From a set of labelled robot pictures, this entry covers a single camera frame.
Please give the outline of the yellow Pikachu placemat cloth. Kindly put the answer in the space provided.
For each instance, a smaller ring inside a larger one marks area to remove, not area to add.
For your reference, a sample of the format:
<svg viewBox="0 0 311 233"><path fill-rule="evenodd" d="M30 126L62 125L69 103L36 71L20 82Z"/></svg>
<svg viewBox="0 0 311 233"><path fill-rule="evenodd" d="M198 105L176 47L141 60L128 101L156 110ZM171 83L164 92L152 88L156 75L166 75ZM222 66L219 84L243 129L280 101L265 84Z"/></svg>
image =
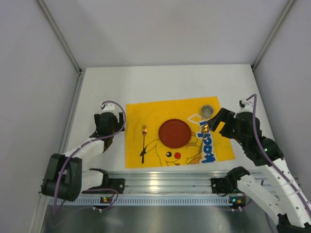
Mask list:
<svg viewBox="0 0 311 233"><path fill-rule="evenodd" d="M208 132L204 137L203 152L201 127L208 119L201 117L203 105L214 108L213 116L220 110L217 97L184 100L167 100L129 104L126 106L125 167L147 168L208 164L235 159L229 139L218 132ZM180 119L191 129L191 139L181 148L168 148L158 137L159 127L169 119ZM141 162L143 147L142 125L147 126L144 163Z"/></svg>

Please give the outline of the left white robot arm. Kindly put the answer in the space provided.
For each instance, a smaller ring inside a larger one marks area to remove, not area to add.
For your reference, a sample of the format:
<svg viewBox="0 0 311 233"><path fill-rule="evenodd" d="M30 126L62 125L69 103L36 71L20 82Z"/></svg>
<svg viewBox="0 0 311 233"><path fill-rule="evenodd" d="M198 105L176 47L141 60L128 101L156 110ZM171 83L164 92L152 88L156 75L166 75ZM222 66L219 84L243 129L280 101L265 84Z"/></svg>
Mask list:
<svg viewBox="0 0 311 233"><path fill-rule="evenodd" d="M78 147L53 154L41 185L45 196L75 201L82 192L105 192L109 187L108 172L92 165L113 143L113 138L125 129L126 114L114 101L100 104L94 115L95 131Z"/></svg>

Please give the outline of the gold fork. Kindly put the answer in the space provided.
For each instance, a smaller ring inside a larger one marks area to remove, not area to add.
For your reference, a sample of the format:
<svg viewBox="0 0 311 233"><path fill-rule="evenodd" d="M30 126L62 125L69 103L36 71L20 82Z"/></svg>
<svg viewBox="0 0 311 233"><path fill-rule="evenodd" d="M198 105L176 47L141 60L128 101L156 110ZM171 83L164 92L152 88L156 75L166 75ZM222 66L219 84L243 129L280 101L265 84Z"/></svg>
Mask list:
<svg viewBox="0 0 311 233"><path fill-rule="evenodd" d="M142 125L142 135L143 135L143 147L142 147L142 154L141 154L141 162L144 163L144 155L145 155L145 136L147 134L147 126Z"/></svg>

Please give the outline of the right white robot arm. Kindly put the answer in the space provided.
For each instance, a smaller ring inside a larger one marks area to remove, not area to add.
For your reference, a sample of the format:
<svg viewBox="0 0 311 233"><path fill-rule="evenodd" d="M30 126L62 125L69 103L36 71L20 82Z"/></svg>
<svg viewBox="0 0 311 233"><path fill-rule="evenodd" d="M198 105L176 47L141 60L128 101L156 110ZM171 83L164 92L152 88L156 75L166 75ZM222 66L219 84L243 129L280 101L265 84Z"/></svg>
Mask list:
<svg viewBox="0 0 311 233"><path fill-rule="evenodd" d="M255 202L276 224L279 233L309 233L311 204L292 176L277 143L262 135L256 117L257 96L241 100L240 110L221 108L209 119L204 130L216 131L219 124L222 137L235 140L246 157L264 174L275 193L271 194L244 167L236 167L225 176L230 190L240 191Z"/></svg>

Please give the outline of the gold spoon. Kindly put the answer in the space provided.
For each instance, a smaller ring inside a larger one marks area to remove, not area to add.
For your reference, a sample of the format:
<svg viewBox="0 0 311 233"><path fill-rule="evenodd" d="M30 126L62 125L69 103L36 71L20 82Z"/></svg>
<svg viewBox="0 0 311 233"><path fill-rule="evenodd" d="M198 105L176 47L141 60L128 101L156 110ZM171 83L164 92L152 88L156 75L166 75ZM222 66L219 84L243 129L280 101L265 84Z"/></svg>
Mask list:
<svg viewBox="0 0 311 233"><path fill-rule="evenodd" d="M203 152L204 137L208 132L209 132L209 125L206 123L201 127L202 141L201 141L200 151L199 151L201 154Z"/></svg>

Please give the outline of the red round plate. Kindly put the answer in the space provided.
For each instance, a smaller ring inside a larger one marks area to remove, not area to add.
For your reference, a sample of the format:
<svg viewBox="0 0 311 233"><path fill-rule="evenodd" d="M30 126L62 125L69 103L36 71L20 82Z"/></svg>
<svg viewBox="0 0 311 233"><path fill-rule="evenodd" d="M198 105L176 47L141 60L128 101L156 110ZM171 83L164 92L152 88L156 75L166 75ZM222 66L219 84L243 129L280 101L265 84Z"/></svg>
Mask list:
<svg viewBox="0 0 311 233"><path fill-rule="evenodd" d="M180 119L169 119L159 127L158 137L166 147L177 149L190 142L191 129L186 122Z"/></svg>

